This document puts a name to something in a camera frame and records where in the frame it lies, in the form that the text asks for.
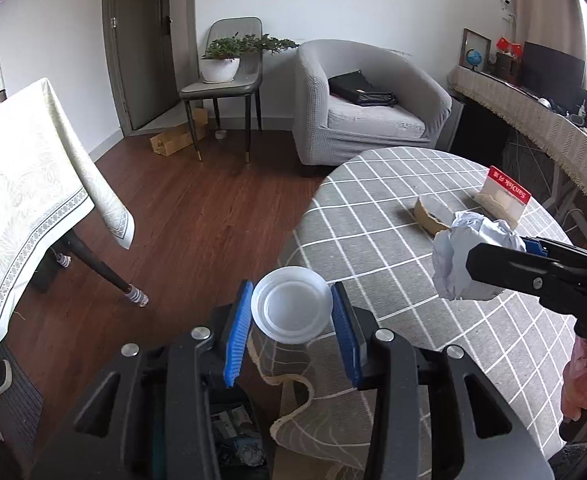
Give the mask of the right hand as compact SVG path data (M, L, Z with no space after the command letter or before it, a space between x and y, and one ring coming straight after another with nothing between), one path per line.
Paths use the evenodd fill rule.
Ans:
M576 422L587 410L587 340L575 337L571 358L563 369L561 411Z

